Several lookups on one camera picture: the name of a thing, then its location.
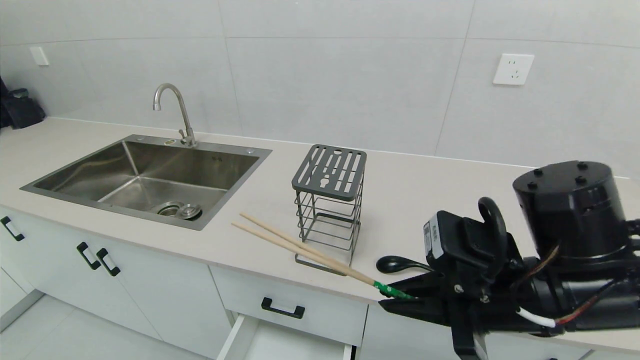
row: faucet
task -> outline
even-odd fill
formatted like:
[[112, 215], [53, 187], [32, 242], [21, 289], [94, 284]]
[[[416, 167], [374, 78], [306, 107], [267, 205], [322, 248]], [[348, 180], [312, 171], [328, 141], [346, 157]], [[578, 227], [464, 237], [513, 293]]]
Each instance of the faucet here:
[[184, 136], [184, 132], [182, 129], [178, 130], [180, 135], [182, 136], [182, 140], [180, 142], [183, 145], [187, 145], [188, 147], [196, 147], [198, 143], [196, 142], [195, 135], [193, 134], [193, 128], [191, 127], [191, 123], [189, 122], [189, 115], [187, 115], [187, 108], [184, 107], [184, 100], [182, 100], [182, 94], [180, 90], [173, 84], [164, 83], [160, 84], [160, 86], [156, 89], [156, 94], [154, 95], [154, 110], [160, 111], [162, 108], [160, 107], [160, 96], [162, 96], [162, 92], [165, 89], [171, 89], [175, 96], [178, 97], [178, 104], [180, 104], [180, 112], [182, 112], [182, 119], [184, 120], [184, 127], [187, 130], [187, 136]]

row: stainless steel sink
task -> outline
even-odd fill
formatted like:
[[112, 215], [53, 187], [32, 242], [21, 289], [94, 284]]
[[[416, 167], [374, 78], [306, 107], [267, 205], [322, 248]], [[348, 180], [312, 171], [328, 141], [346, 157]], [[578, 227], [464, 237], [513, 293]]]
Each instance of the stainless steel sink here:
[[22, 190], [202, 230], [270, 152], [131, 135]]

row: open drawer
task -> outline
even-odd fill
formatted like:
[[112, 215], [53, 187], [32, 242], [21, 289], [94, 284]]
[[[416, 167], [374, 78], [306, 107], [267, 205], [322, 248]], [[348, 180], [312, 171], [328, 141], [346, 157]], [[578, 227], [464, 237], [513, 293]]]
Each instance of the open drawer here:
[[218, 360], [351, 360], [351, 345], [239, 315]]

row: countertop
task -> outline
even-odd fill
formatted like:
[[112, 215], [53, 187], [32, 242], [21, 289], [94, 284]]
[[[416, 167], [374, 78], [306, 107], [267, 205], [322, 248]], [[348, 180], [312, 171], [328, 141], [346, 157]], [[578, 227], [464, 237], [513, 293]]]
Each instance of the countertop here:
[[[291, 179], [310, 144], [196, 133], [201, 142], [271, 149], [273, 152], [201, 231], [89, 208], [19, 190], [49, 172], [128, 135], [176, 138], [167, 129], [48, 118], [26, 129], [0, 132], [0, 205], [118, 241], [185, 258], [313, 287], [373, 303], [380, 293], [348, 277], [294, 262], [293, 255], [231, 226], [245, 211], [297, 236]], [[493, 198], [523, 256], [536, 251], [511, 183], [530, 168], [431, 156], [367, 151], [362, 229], [351, 266], [381, 282], [420, 274], [384, 275], [375, 262], [395, 254], [424, 261], [422, 225], [438, 210], [481, 220], [477, 200]], [[640, 185], [616, 180], [627, 218], [640, 218]], [[552, 341], [590, 348], [640, 351], [640, 330], [574, 332]]]

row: chopsticks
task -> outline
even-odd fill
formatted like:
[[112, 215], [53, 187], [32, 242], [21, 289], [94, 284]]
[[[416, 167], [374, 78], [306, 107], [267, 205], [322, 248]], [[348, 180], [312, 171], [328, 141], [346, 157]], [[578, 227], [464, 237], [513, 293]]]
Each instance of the chopsticks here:
[[398, 289], [392, 288], [389, 285], [385, 285], [382, 282], [376, 281], [365, 274], [350, 268], [349, 266], [323, 254], [321, 251], [303, 243], [302, 241], [298, 241], [291, 236], [271, 227], [269, 224], [262, 222], [246, 213], [240, 213], [240, 216], [243, 218], [253, 222], [254, 224], [260, 226], [261, 228], [269, 231], [277, 235], [278, 237], [272, 236], [270, 234], [261, 233], [260, 231], [254, 230], [246, 225], [239, 224], [237, 222], [232, 222], [231, 224], [239, 229], [242, 229], [248, 233], [258, 236], [259, 238], [266, 240], [274, 245], [278, 245], [279, 247], [283, 247], [291, 252], [294, 252], [298, 255], [309, 258], [317, 263], [320, 263], [324, 266], [327, 266], [335, 271], [341, 272], [347, 276], [350, 276], [356, 280], [362, 281], [365, 284], [371, 285], [376, 289], [380, 290], [382, 293], [400, 299], [415, 299], [415, 297], [406, 294]]

